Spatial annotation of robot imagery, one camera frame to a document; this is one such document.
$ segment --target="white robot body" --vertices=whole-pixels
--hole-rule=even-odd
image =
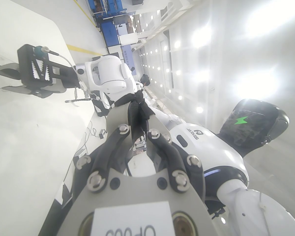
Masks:
[[[220,186],[217,197],[229,210],[234,236],[295,236],[295,219],[277,201],[247,187],[238,179]]]
[[[116,56],[107,55],[78,64],[77,72],[90,91],[104,92],[113,101],[138,91],[131,70]]]
[[[249,181],[241,155],[208,129],[196,124],[182,123],[172,128],[170,135],[174,143],[201,160],[204,172],[219,166],[231,166],[241,170]],[[179,135],[187,146],[184,147],[179,142]]]

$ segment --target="floor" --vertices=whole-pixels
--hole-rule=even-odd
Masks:
[[[96,55],[107,54],[105,42],[95,27],[86,0],[11,1],[54,21],[69,45],[74,61],[88,61]]]
[[[23,42],[19,47],[30,43],[26,37],[33,41],[49,41],[50,45],[47,45],[51,50],[53,45],[55,51],[65,48],[67,54],[64,56],[74,62],[89,61],[94,56],[107,53],[85,0],[10,1],[52,20],[60,30],[48,28],[44,31],[46,26],[54,27],[54,24],[42,24],[31,32],[21,24],[17,25],[16,32],[21,37],[14,36],[13,40]],[[16,13],[11,10],[11,26],[17,22],[14,15]],[[50,22],[46,18],[37,20],[41,18],[34,15],[31,24]],[[44,33],[44,37],[39,35],[36,38],[32,33]],[[12,56],[0,54],[0,65],[16,62],[19,47],[10,51],[1,46]],[[12,80],[8,85],[19,85],[14,81],[19,82]],[[0,77],[0,87],[7,85],[5,82]],[[84,130],[94,107],[91,102],[84,102],[79,108],[64,103],[73,96],[72,89],[46,99],[0,90],[0,235],[38,234],[74,152],[84,148]],[[91,120],[98,131],[106,127],[104,117],[99,118],[95,114]],[[102,142],[98,137],[90,136],[88,149],[95,149]]]

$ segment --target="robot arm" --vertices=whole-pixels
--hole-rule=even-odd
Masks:
[[[229,209],[229,227],[234,236],[295,235],[295,219],[277,201],[247,189],[238,179],[220,186],[218,199]]]

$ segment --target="metal screw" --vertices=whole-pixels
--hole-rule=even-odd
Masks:
[[[183,174],[179,174],[178,176],[176,176],[175,179],[176,179],[177,184],[180,186],[185,186],[187,183],[187,180]]]
[[[152,137],[156,137],[159,133],[157,132],[157,130],[152,130],[151,131],[151,135]]]
[[[201,161],[199,160],[199,158],[195,155],[189,155],[187,157],[187,163],[189,164],[189,166],[198,166],[201,167]]]
[[[150,129],[149,133],[151,133],[152,139],[157,139],[160,137],[160,132],[156,129]]]
[[[126,130],[127,130],[126,125],[122,125],[122,126],[119,127],[119,131],[121,131],[121,132],[124,132]]]
[[[82,156],[78,159],[78,161],[76,162],[76,168],[78,170],[81,170],[82,167],[86,164],[86,163],[90,163],[91,158],[88,155]]]
[[[96,192],[103,187],[106,179],[102,178],[98,171],[91,173],[88,177],[87,187],[90,191]]]
[[[191,164],[193,164],[193,165],[198,165],[198,163],[199,163],[199,159],[196,156],[192,156],[190,161],[191,161]]]
[[[173,171],[172,176],[175,178],[177,189],[180,192],[186,192],[189,189],[190,181],[185,172],[182,170],[175,170]]]
[[[93,187],[98,186],[101,183],[102,177],[101,175],[94,175],[93,177],[90,178],[89,182],[92,184]]]
[[[171,143],[171,138],[169,135],[165,134],[163,137],[168,141],[168,143]]]
[[[129,126],[126,124],[119,125],[120,134],[126,134],[129,131]]]

